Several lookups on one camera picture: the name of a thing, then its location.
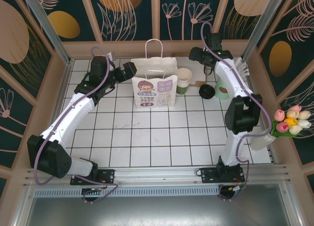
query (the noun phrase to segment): metal vertical post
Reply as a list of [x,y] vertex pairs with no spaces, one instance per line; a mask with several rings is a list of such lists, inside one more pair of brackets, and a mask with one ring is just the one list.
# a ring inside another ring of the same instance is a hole
[[245,46],[245,49],[243,51],[242,58],[244,61],[247,61],[254,48],[256,47],[259,39],[261,38],[262,34],[264,33],[268,23],[271,21],[271,18],[275,14],[277,7],[281,3],[282,0],[269,0],[266,8],[264,9],[264,12],[262,13],[261,17],[259,18],[259,21],[257,22],[250,38]]
[[38,0],[26,0],[26,2],[28,3],[30,9],[34,13],[35,17],[41,24],[44,31],[46,32],[48,38],[50,39],[51,43],[55,47],[56,51],[59,53],[63,62],[65,64],[69,64],[70,63],[69,57],[62,45],[62,42],[59,36],[57,35],[57,33],[54,31],[54,28],[50,20],[48,19],[48,16],[45,13],[44,9],[40,5],[39,1]]

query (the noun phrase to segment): stacked paper cups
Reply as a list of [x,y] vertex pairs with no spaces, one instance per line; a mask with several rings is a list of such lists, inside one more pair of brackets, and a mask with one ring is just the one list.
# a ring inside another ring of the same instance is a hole
[[178,82],[177,82],[177,93],[185,94],[187,87],[191,83],[192,72],[186,68],[180,68],[177,70]]

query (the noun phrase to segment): white tulip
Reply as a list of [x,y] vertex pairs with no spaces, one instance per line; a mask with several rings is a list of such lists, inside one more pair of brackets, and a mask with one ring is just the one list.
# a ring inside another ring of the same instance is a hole
[[297,135],[298,133],[300,133],[302,130],[302,127],[300,127],[299,125],[293,125],[291,128],[289,128],[289,132],[293,135]]
[[311,113],[309,111],[302,111],[299,114],[299,119],[308,119],[311,116]]
[[298,111],[287,111],[287,118],[295,118],[297,119],[299,117]]
[[305,119],[299,119],[298,125],[303,129],[308,129],[312,124]]

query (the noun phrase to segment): robotic arm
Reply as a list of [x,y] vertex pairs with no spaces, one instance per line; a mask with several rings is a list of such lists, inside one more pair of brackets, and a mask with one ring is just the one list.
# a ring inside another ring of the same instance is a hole
[[[225,115],[227,127],[227,142],[222,155],[219,157],[216,168],[208,170],[208,179],[217,183],[234,182],[235,177],[244,181],[243,170],[236,157],[237,144],[243,135],[251,132],[257,125],[261,109],[248,97],[241,87],[244,87],[260,104],[262,97],[253,92],[246,86],[241,76],[235,68],[233,57],[229,51],[223,51],[219,33],[209,33],[205,37],[208,47],[220,58],[224,59],[231,65],[238,77],[237,79],[232,70],[222,61],[219,61],[210,52],[201,48],[192,48],[189,59],[196,60],[211,69],[222,79],[226,85],[229,96],[232,98],[231,103]],[[240,156],[244,142],[238,149]]]
[[[65,175],[80,175],[96,181],[98,174],[97,164],[82,158],[71,158],[65,151],[65,147],[68,138],[75,131],[78,124],[98,104],[100,99],[113,91],[116,83],[131,79],[136,74],[136,67],[132,62],[125,63],[123,68],[115,68],[112,62],[110,64],[114,69],[110,71],[103,86],[95,93],[78,102],[61,121],[56,131],[54,131],[54,135],[45,145],[39,158],[38,170],[58,178],[62,178]],[[48,137],[56,123],[79,98],[95,89],[102,82],[106,74],[106,68],[107,62],[105,57],[95,56],[91,62],[91,72],[87,72],[82,82],[76,87],[75,94],[60,116],[40,136],[32,135],[28,139],[27,147],[32,168],[41,144]]]

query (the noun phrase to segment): printed cartoon face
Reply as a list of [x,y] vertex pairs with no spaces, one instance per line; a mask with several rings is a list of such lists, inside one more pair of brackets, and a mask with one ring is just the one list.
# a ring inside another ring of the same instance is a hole
[[148,81],[140,81],[137,85],[137,87],[142,91],[142,92],[151,92],[154,90],[154,85],[151,82]]
[[152,88],[149,85],[143,85],[142,86],[142,91],[143,92],[151,92]]

